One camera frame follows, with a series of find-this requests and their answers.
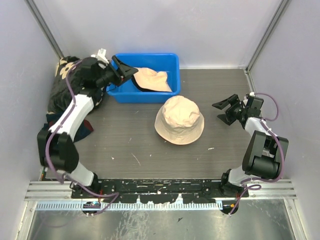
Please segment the blue plastic bin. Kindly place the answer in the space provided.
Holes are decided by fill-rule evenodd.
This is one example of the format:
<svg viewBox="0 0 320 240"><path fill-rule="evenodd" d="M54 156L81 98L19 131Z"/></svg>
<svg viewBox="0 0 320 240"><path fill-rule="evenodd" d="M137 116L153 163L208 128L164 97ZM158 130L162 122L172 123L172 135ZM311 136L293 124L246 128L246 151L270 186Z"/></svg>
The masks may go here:
<svg viewBox="0 0 320 240"><path fill-rule="evenodd" d="M116 57L138 70L121 86L106 88L118 103L161 104L180 94L180 62L175 53L118 53Z"/></svg>

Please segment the beige bucket hat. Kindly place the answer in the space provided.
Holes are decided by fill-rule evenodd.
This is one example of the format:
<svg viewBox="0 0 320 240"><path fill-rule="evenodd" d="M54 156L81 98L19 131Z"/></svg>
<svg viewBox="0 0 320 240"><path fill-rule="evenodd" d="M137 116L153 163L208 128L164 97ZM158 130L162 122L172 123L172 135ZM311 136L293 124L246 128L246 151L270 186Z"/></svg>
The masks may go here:
<svg viewBox="0 0 320 240"><path fill-rule="evenodd" d="M147 67L138 67L138 72L132 77L132 83L141 92L166 92L172 89L168 84L168 74L165 71L155 71Z"/></svg>

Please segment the cream white hat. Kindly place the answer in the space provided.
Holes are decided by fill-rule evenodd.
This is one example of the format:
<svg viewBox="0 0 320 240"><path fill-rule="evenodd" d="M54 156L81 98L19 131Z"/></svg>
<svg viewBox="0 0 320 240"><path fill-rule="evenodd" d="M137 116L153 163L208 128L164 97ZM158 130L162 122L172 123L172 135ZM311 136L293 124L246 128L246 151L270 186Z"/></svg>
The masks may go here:
<svg viewBox="0 0 320 240"><path fill-rule="evenodd" d="M169 98L159 109L154 128L157 134L174 145L197 141L205 128L205 118L198 105L181 95Z"/></svg>

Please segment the navy and red cloth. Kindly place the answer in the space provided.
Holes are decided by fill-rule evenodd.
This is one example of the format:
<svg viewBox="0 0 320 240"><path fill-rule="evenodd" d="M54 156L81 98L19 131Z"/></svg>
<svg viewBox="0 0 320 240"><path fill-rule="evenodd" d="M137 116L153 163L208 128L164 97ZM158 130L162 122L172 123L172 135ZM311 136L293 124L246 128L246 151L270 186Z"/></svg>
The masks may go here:
<svg viewBox="0 0 320 240"><path fill-rule="evenodd" d="M51 126L53 126L62 116L62 112L59 113L47 113L46 114L46 122L44 123L42 129L48 130ZM74 136L74 142L79 142L89 136L94 131L92 125L88 120L84 120L78 130L76 131L76 134Z"/></svg>

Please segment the black floral blanket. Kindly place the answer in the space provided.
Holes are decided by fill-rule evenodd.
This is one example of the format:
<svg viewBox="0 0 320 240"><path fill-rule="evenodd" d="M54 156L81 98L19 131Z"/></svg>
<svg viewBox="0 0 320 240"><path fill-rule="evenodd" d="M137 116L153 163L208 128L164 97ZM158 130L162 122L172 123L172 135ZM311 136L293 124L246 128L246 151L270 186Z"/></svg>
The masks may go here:
<svg viewBox="0 0 320 240"><path fill-rule="evenodd" d="M67 84L70 84L75 95L85 89L95 89L93 93L94 109L99 108L103 101L106 87L97 88L96 82L103 76L103 64L95 63L89 58L84 62L76 56L67 56L59 60L56 65L53 85L49 95L47 113L62 114L72 101L72 96Z"/></svg>

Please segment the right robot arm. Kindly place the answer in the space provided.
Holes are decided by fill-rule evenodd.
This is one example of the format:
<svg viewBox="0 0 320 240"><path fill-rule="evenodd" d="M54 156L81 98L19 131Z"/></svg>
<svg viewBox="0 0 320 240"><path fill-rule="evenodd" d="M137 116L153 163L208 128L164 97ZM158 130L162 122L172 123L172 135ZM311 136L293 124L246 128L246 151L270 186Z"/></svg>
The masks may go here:
<svg viewBox="0 0 320 240"><path fill-rule="evenodd" d="M224 110L217 117L230 126L238 121L251 136L242 164L221 176L219 191L225 197L240 194L251 180L274 183L282 178L289 140L275 134L261 116L264 99L254 92L240 100L237 94L213 103Z"/></svg>

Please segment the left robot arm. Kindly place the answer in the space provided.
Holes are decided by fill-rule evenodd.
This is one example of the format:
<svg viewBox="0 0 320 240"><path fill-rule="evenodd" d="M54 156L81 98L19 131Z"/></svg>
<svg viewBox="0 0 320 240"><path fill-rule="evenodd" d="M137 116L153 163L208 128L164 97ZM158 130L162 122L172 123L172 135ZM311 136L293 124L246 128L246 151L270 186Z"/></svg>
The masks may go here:
<svg viewBox="0 0 320 240"><path fill-rule="evenodd" d="M91 56L66 65L62 78L71 96L70 103L51 127L37 135L41 165L49 168L61 184L67 178L81 187L88 198L103 197L101 184L98 176L80 162L74 144L76 133L100 100L101 90L109 85L121 86L138 72L115 55L111 59L113 62L107 63Z"/></svg>

